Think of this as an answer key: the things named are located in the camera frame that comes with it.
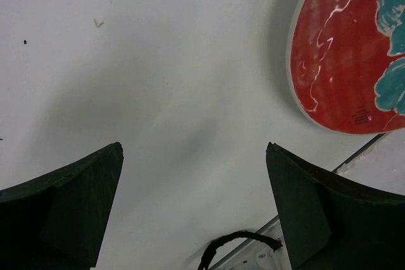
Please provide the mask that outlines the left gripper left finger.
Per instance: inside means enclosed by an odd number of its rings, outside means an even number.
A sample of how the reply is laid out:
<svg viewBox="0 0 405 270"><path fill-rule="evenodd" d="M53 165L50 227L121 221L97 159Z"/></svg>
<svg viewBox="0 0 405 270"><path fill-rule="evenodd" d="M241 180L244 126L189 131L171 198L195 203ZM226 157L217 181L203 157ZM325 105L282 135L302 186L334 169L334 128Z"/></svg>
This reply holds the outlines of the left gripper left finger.
<svg viewBox="0 0 405 270"><path fill-rule="evenodd" d="M115 142L1 190L1 269L96 266L123 166Z"/></svg>

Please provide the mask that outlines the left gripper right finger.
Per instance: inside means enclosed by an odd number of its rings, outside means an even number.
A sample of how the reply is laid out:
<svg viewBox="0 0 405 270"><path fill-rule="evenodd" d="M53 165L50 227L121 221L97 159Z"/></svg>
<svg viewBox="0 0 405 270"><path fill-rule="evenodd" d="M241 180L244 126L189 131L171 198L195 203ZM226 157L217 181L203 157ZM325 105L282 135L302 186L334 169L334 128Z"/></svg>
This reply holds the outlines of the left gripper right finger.
<svg viewBox="0 0 405 270"><path fill-rule="evenodd" d="M292 269L404 269L404 196L311 164L277 144L266 165Z"/></svg>

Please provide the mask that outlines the red floral plate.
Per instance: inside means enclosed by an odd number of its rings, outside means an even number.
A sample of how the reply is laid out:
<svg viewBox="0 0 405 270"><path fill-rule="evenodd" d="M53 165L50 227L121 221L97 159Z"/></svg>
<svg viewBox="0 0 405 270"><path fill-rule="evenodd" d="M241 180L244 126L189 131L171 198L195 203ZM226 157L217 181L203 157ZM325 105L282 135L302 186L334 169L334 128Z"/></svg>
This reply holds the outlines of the red floral plate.
<svg viewBox="0 0 405 270"><path fill-rule="evenodd" d="M351 135L404 127L404 0L299 0L286 63L316 125Z"/></svg>

